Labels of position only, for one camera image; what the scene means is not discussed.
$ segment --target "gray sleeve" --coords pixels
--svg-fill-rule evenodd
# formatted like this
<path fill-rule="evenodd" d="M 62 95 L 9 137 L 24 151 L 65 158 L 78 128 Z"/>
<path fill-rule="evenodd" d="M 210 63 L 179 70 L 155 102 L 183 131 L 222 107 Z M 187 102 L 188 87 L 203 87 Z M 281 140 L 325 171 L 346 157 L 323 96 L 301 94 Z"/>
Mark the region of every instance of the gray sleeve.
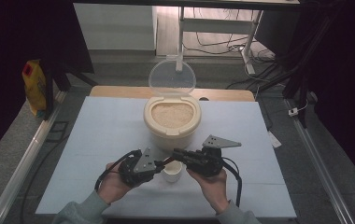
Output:
<path fill-rule="evenodd" d="M 221 224 L 261 224 L 252 211 L 241 211 L 233 201 L 230 201 L 227 209 L 216 215 Z"/>
<path fill-rule="evenodd" d="M 102 212 L 108 208 L 106 204 L 94 190 L 92 194 L 83 203 L 68 203 L 64 209 L 59 212 L 53 224 L 101 224 L 103 223 Z"/>

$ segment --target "gray floor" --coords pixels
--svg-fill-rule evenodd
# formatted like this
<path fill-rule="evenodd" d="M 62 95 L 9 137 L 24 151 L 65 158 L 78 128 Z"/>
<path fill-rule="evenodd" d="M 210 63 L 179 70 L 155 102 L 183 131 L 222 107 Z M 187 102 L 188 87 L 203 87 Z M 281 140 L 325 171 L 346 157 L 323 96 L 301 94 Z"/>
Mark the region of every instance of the gray floor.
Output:
<path fill-rule="evenodd" d="M 129 54 L 126 52 L 92 51 L 92 62 L 96 75 L 88 75 L 101 85 L 148 86 L 149 72 L 160 60 L 161 55 L 147 53 Z M 243 62 L 235 57 L 192 57 L 186 55 L 186 62 L 194 70 L 197 77 L 197 88 L 225 89 L 229 84 L 248 79 L 244 73 Z M 267 64 L 255 64 L 259 73 Z M 72 76 L 69 76 L 73 87 L 61 105 L 61 111 L 56 121 L 58 127 L 66 125 L 66 134 L 73 128 L 82 102 L 90 93 L 91 88 Z M 232 89 L 245 89 L 247 83 L 232 86 Z M 251 89 L 256 93 L 256 85 Z M 256 99 L 263 112 L 267 127 L 282 143 L 275 149 L 281 171 L 284 175 L 293 206 L 298 215 L 299 223 L 340 223 L 335 214 L 328 195 L 314 169 L 305 146 L 293 125 L 293 120 L 287 115 L 284 100 L 281 97 L 283 83 L 257 95 Z M 334 141 L 328 131 L 322 126 L 313 110 L 314 105 L 306 109 L 308 130 L 311 133 L 319 152 L 329 169 L 334 183 L 341 191 L 350 212 L 355 219 L 355 167 L 344 150 Z M 41 119 L 33 117 L 29 105 L 25 104 L 20 114 L 11 124 L 10 129 L 0 142 L 0 195 L 8 180 L 20 162 L 32 137 L 35 135 Z M 59 133 L 50 133 L 49 139 L 57 139 Z M 64 148 L 64 143 L 54 148 L 56 143 L 46 142 L 40 149 L 34 165 L 23 183 L 20 193 L 9 210 L 5 223 L 20 223 L 22 199 L 28 190 L 29 182 L 38 172 L 30 187 L 23 209 L 25 223 L 50 223 L 52 217 L 36 216 L 35 210 L 47 186 L 52 171 Z M 276 221 L 263 219 L 263 223 L 279 223 L 289 221 Z"/>

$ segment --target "small white cup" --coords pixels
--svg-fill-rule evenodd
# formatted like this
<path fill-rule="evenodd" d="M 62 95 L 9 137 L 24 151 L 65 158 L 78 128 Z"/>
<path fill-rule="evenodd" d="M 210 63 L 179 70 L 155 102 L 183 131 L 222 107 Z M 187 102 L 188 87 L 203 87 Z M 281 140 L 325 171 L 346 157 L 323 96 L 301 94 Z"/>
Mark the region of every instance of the small white cup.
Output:
<path fill-rule="evenodd" d="M 162 170 L 163 178 L 170 183 L 177 182 L 180 179 L 182 168 L 183 164 L 180 161 L 169 162 Z"/>

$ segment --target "wall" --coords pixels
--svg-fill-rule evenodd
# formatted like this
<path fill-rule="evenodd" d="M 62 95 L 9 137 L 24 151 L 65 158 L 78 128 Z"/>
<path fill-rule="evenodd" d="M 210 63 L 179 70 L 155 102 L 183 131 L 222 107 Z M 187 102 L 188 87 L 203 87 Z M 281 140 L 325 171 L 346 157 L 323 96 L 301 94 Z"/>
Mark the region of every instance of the wall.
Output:
<path fill-rule="evenodd" d="M 156 7 L 74 6 L 88 49 L 155 50 Z"/>

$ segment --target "hand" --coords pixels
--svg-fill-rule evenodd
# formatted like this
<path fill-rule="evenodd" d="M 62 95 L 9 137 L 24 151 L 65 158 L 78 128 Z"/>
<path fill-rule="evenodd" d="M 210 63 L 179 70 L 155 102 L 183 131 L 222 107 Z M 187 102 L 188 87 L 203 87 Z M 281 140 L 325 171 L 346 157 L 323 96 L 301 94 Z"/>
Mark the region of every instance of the hand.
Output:
<path fill-rule="evenodd" d="M 111 167 L 114 162 L 109 163 L 106 169 Z M 119 164 L 113 168 L 112 172 L 119 171 Z M 102 184 L 98 190 L 99 197 L 101 197 L 105 203 L 113 203 L 121 199 L 131 188 L 124 184 L 120 175 L 117 173 L 108 173 L 102 181 Z"/>
<path fill-rule="evenodd" d="M 190 169 L 187 169 L 187 172 L 201 186 L 201 190 L 210 206 L 212 206 L 217 214 L 222 213 L 229 204 L 226 195 L 226 171 L 221 169 L 218 175 L 212 177 L 204 177 Z"/>

